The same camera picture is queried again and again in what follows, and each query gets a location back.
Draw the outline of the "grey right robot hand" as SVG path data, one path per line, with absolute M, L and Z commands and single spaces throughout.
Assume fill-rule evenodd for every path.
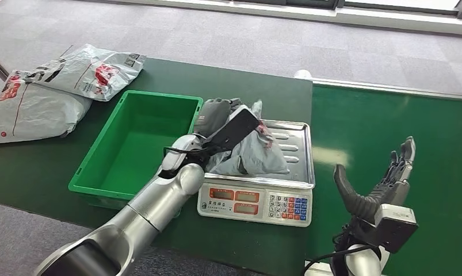
M 380 205 L 403 206 L 410 189 L 408 179 L 413 170 L 415 150 L 415 140 L 409 136 L 400 145 L 399 153 L 391 151 L 383 177 L 368 195 L 357 193 L 347 179 L 345 167 L 336 164 L 333 179 L 346 210 L 352 216 L 373 224 Z

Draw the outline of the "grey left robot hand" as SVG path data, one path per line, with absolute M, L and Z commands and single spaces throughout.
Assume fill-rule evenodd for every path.
M 240 98 L 206 100 L 194 123 L 193 133 L 210 137 L 227 122 L 230 114 L 242 104 L 243 102 Z

